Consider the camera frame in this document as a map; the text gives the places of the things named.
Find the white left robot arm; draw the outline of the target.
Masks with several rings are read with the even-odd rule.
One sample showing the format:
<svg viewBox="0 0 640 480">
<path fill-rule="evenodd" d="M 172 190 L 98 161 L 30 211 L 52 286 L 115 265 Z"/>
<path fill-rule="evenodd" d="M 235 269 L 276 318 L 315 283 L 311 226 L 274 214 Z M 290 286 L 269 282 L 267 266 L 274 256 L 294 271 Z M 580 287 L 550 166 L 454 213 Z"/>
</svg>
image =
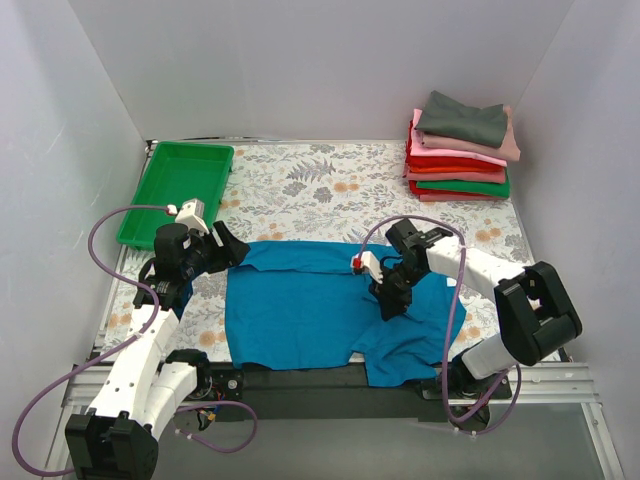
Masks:
<svg viewBox="0 0 640 480">
<path fill-rule="evenodd" d="M 183 402 L 191 403 L 204 427 L 221 406 L 233 404 L 205 352 L 165 349 L 194 281 L 240 265 L 249 250 L 222 221 L 207 231 L 180 223 L 157 229 L 154 255 L 136 279 L 133 331 L 87 411 L 72 415 L 65 427 L 77 478 L 149 479 L 162 432 Z"/>
</svg>

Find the blue t shirt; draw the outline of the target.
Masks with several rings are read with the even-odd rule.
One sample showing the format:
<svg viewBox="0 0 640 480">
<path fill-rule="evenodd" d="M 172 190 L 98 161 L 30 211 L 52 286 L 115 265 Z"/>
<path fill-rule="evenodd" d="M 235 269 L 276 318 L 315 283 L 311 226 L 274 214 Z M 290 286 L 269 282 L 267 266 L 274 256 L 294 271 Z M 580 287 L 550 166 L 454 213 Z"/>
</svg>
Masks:
<svg viewBox="0 0 640 480">
<path fill-rule="evenodd" d="M 369 280 L 353 274 L 357 244 L 253 242 L 229 270 L 225 330 L 235 368 L 342 367 L 364 357 L 371 387 L 436 377 L 443 347 L 458 335 L 466 310 L 447 277 L 427 275 L 408 311 L 383 321 Z"/>
</svg>

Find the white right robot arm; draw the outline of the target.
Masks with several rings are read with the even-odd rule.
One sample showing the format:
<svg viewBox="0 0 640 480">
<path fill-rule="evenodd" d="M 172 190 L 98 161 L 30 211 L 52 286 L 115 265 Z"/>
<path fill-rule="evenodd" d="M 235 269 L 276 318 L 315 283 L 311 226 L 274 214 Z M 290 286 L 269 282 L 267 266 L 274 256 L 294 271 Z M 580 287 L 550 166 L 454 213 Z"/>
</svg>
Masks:
<svg viewBox="0 0 640 480">
<path fill-rule="evenodd" d="M 400 260 L 385 266 L 371 251 L 361 248 L 351 259 L 354 273 L 371 278 L 370 293 L 383 320 L 408 311 L 413 289 L 427 275 L 440 274 L 457 286 L 490 300 L 499 331 L 454 358 L 444 357 L 440 391 L 475 397 L 488 386 L 493 393 L 502 375 L 513 367 L 533 366 L 563 348 L 583 332 L 569 294 L 557 270 L 545 261 L 532 265 L 492 256 L 466 244 L 463 234 L 441 221 L 433 229 L 415 226 L 415 215 L 384 220 L 386 239 Z"/>
</svg>

